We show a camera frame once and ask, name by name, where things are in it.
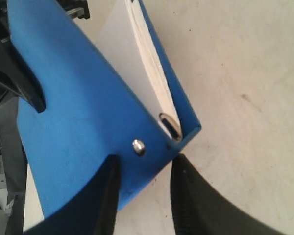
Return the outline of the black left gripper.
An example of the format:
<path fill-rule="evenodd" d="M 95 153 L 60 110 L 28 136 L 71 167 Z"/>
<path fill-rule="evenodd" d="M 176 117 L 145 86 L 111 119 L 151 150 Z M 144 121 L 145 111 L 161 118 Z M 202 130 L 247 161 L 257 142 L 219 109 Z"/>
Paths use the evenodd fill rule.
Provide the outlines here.
<path fill-rule="evenodd" d="M 72 19 L 90 18 L 86 0 L 57 0 L 56 2 Z M 10 41 L 6 0 L 0 0 L 0 86 L 25 100 L 38 113 L 46 109 L 44 94 L 38 79 Z"/>

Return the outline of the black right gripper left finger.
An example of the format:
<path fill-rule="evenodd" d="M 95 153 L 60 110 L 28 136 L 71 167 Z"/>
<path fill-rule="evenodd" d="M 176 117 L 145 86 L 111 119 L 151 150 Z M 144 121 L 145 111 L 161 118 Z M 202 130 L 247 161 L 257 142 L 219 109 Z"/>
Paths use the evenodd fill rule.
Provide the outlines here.
<path fill-rule="evenodd" d="M 24 235 L 112 235 L 114 232 L 121 162 L 109 155 L 85 187 L 57 212 Z"/>

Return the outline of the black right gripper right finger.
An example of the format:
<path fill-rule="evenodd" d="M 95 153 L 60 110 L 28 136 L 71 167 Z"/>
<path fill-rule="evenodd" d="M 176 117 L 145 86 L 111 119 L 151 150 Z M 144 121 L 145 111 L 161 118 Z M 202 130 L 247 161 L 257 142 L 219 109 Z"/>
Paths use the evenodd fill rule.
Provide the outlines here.
<path fill-rule="evenodd" d="M 177 235 L 280 235 L 215 190 L 182 153 L 172 161 L 171 212 Z"/>

